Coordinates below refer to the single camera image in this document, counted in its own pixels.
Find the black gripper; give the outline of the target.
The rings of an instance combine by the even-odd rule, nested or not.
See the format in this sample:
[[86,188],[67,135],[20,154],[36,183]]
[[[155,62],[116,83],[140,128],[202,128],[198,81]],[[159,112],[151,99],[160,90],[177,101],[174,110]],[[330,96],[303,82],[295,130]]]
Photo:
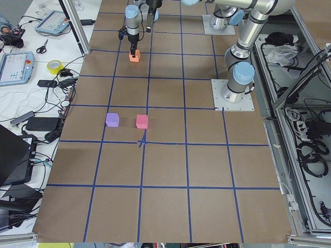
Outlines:
[[132,57],[135,57],[136,56],[136,50],[137,50],[137,44],[139,42],[139,34],[135,34],[135,35],[128,34],[128,40],[131,43],[130,55]]
[[162,0],[147,0],[146,3],[149,6],[146,18],[146,32],[150,33],[153,28],[156,9],[162,6]]

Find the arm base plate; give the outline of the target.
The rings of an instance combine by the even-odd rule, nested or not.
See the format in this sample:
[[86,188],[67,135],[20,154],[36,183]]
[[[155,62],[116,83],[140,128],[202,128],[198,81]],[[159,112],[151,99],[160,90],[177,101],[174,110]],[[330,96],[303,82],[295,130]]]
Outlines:
[[234,36],[235,29],[229,25],[224,18],[218,18],[214,15],[202,15],[204,34],[205,35],[220,35],[220,36]]
[[254,105],[247,86],[242,93],[234,93],[228,89],[228,80],[212,79],[214,109],[228,112],[253,112]]

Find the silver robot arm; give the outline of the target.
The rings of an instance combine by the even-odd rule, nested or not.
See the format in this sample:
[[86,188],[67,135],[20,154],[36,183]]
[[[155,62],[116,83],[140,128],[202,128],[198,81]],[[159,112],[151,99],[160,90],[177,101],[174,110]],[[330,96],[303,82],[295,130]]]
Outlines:
[[[140,31],[150,33],[154,22],[158,20],[158,8],[162,1],[134,1],[125,9],[125,25],[118,31],[118,37],[122,40],[125,36],[130,42],[129,60],[139,62],[140,50],[138,42],[143,39]],[[235,35],[234,26],[238,25],[244,17],[244,11],[238,7],[216,4],[214,12],[204,14],[203,25],[206,35]]]
[[243,9],[250,9],[248,20],[240,32],[239,38],[225,53],[225,63],[230,79],[221,90],[221,96],[228,102],[242,101],[245,90],[255,74],[253,65],[248,61],[251,49],[269,16],[277,16],[288,11],[295,1],[204,1],[216,4],[221,17],[232,21]]

